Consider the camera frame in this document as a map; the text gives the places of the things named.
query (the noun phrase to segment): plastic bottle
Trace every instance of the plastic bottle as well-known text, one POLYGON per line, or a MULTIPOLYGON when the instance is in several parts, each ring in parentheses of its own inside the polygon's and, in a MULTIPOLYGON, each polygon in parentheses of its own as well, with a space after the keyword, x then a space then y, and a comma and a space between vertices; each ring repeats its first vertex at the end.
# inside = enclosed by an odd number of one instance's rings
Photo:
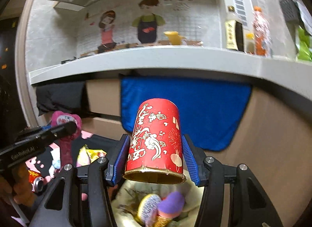
POLYGON ((246 34, 246 53, 255 54, 255 36, 253 33, 246 34))
POLYGON ((227 49, 244 52, 244 35, 241 18, 235 13, 233 6, 228 6, 227 20, 225 21, 227 49))
POLYGON ((269 57, 270 56, 270 37, 269 23, 264 18, 262 9, 254 7, 254 36, 255 36, 255 54, 269 57))

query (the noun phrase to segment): purple sponge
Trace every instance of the purple sponge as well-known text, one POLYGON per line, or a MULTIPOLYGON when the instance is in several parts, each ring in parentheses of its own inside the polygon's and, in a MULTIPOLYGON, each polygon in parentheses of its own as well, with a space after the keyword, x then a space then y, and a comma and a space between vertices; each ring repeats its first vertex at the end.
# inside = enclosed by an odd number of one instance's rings
POLYGON ((158 215, 170 219, 176 218, 181 214, 184 203, 185 199, 180 192, 172 192, 158 204, 158 215))

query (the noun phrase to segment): red cylindrical container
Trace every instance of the red cylindrical container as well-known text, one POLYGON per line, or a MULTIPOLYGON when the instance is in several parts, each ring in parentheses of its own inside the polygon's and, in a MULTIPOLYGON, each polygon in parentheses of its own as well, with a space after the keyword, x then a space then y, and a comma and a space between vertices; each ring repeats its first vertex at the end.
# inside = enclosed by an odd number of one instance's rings
POLYGON ((124 178, 160 184, 186 180, 179 112, 171 101, 154 98, 140 105, 124 178))
POLYGON ((35 193, 41 192, 44 188, 44 178, 39 172, 28 170, 29 183, 32 184, 32 191, 35 193))

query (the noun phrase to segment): orange bottle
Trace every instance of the orange bottle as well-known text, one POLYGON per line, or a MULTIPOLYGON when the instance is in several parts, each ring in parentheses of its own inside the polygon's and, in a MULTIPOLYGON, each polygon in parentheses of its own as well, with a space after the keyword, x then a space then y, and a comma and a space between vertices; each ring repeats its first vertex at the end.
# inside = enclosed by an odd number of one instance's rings
POLYGON ((262 9, 260 7, 254 7, 254 36, 255 36, 255 54, 268 56, 268 22, 264 18, 262 9))

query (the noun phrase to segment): pink toy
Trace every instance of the pink toy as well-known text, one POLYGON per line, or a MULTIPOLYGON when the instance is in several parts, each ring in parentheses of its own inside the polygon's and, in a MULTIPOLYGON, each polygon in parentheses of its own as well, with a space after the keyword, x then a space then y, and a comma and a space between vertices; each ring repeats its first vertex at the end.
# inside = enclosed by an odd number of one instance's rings
POLYGON ((77 125, 76 133, 71 136, 62 138, 60 142, 60 163, 61 168, 66 164, 72 164, 73 159, 71 158, 71 141, 76 139, 81 134, 82 121, 81 118, 76 114, 64 113, 61 111, 56 111, 52 115, 52 126, 58 126, 70 121, 74 121, 77 125))

